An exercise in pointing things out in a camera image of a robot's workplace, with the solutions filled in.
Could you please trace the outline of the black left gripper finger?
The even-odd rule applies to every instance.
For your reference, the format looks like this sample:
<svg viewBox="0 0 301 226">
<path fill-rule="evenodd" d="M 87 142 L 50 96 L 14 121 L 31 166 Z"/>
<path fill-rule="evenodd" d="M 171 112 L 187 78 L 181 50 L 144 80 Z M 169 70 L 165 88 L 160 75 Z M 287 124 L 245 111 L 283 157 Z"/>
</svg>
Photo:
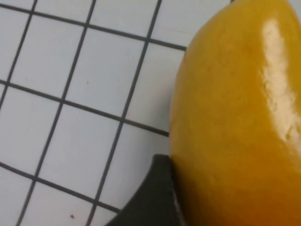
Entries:
<svg viewBox="0 0 301 226">
<path fill-rule="evenodd" d="M 185 226 L 172 178 L 168 155 L 156 154 L 133 197 L 108 226 Z"/>
</svg>

